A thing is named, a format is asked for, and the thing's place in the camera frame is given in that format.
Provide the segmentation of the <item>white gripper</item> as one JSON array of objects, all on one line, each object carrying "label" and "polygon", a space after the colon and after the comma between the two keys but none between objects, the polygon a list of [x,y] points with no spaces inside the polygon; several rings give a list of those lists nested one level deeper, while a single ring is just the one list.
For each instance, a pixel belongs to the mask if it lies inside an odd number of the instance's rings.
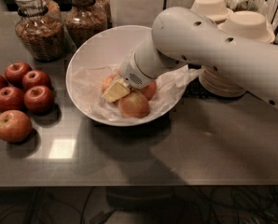
[{"label": "white gripper", "polygon": [[157,76],[154,74],[154,54],[148,51],[131,50],[123,59],[119,72],[121,77],[115,77],[103,92],[103,98],[108,103],[114,103],[125,97],[131,91],[131,86],[142,89]]}]

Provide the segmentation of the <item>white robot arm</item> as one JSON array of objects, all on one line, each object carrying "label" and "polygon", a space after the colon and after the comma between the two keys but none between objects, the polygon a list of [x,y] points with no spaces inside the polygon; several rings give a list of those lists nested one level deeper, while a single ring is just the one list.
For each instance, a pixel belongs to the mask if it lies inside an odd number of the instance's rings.
[{"label": "white robot arm", "polygon": [[113,103],[186,63],[214,68],[278,109],[278,46],[229,35],[184,7],[156,17],[143,42],[125,55],[103,97]]}]

